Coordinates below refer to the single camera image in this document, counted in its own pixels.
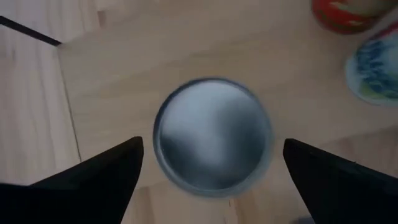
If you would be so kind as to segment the wooden shelf black metal frame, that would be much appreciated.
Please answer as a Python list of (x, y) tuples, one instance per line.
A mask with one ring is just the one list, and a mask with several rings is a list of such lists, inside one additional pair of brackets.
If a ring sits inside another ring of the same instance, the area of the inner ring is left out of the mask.
[(100, 26), (95, 0), (0, 0), (0, 183), (79, 163), (58, 52)]

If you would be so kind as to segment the white vegetables can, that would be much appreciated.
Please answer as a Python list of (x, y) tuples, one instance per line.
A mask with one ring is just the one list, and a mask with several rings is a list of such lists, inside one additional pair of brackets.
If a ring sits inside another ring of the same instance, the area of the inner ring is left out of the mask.
[(398, 21), (360, 45), (346, 61), (345, 77), (362, 100), (398, 106)]

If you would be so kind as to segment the orange-red pineapple can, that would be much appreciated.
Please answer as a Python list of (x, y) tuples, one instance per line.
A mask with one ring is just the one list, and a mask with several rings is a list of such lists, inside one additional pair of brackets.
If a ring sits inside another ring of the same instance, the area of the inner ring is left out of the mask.
[(364, 32), (396, 6), (398, 0), (311, 0), (317, 21), (339, 34)]

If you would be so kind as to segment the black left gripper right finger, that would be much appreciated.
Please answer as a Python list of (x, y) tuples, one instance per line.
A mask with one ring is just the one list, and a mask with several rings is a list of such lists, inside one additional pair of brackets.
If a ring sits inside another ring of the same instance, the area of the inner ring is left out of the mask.
[(296, 139), (283, 157), (315, 224), (398, 224), (398, 178)]

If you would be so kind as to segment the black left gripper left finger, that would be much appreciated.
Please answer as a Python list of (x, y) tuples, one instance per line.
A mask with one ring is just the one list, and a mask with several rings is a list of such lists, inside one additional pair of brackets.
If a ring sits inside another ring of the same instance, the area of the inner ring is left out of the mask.
[(34, 184), (0, 183), (0, 224), (121, 224), (143, 156), (138, 136)]

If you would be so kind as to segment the peaches can lavender label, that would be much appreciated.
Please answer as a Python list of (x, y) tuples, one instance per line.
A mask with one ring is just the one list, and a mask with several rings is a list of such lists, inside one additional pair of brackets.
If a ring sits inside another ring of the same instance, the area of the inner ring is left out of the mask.
[(165, 176), (208, 198), (247, 191), (266, 173), (274, 143), (259, 99), (225, 78), (190, 80), (171, 92), (157, 112), (152, 139)]

